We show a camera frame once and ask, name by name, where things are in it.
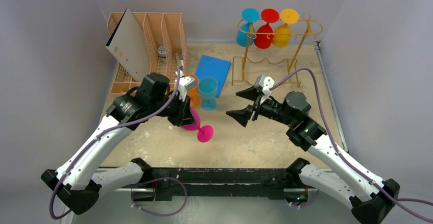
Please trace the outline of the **magenta wine glass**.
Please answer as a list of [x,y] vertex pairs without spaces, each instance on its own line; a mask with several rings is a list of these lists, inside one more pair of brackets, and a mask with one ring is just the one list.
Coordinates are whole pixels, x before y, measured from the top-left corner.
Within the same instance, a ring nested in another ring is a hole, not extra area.
[[186,131],[196,131],[199,142],[208,142],[214,135],[213,127],[210,125],[201,125],[201,119],[196,110],[193,107],[190,107],[190,111],[196,121],[195,124],[182,126],[181,128]]

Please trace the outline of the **orange wine glass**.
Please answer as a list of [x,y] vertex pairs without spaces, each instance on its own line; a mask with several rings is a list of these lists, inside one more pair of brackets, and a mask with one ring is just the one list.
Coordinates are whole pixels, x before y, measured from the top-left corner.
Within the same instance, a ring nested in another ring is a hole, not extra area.
[[199,80],[194,74],[187,74],[187,76],[193,79],[193,88],[187,93],[187,95],[190,97],[191,106],[195,108],[201,103],[201,97],[199,96],[198,89]]

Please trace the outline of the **light blue front wine glass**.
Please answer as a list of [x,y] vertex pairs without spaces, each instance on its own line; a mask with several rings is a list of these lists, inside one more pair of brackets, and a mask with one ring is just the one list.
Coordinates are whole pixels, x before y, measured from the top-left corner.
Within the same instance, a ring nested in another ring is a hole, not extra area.
[[218,91],[218,82],[212,77],[202,78],[198,83],[199,94],[201,96],[201,107],[211,111],[216,108],[215,100]]

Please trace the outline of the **yellow wine glass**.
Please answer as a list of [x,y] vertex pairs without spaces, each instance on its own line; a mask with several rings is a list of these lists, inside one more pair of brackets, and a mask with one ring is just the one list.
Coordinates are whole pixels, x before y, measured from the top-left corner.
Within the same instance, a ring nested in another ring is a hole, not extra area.
[[280,12],[280,20],[283,24],[274,30],[274,39],[272,45],[278,48],[284,48],[288,45],[291,35],[291,25],[299,20],[299,13],[292,8],[286,8]]

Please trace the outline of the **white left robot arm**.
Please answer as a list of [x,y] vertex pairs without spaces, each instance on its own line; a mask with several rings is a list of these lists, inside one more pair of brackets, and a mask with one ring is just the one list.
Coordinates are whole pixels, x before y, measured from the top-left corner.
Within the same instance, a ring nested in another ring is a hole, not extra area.
[[153,168],[141,158],[113,171],[98,172],[102,162],[137,127],[160,116],[177,127],[195,123],[188,91],[194,79],[177,71],[174,87],[160,73],[146,75],[137,87],[114,99],[93,134],[58,169],[47,169],[41,179],[50,187],[51,202],[60,199],[69,212],[87,212],[104,194],[129,185],[140,188],[159,181]]

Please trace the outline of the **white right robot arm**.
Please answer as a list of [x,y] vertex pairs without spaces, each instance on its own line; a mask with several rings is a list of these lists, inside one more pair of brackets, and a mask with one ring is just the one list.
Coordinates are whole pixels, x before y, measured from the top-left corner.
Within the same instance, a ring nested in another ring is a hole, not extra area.
[[311,106],[302,92],[289,92],[281,103],[271,96],[262,102],[263,95],[253,86],[236,95],[254,103],[242,110],[227,111],[228,116],[243,127],[258,116],[287,125],[289,140],[331,169],[324,172],[298,158],[286,169],[290,185],[298,187],[303,183],[334,197],[360,223],[381,223],[395,206],[389,198],[398,195],[399,184],[370,172],[333,143],[328,132],[309,116]]

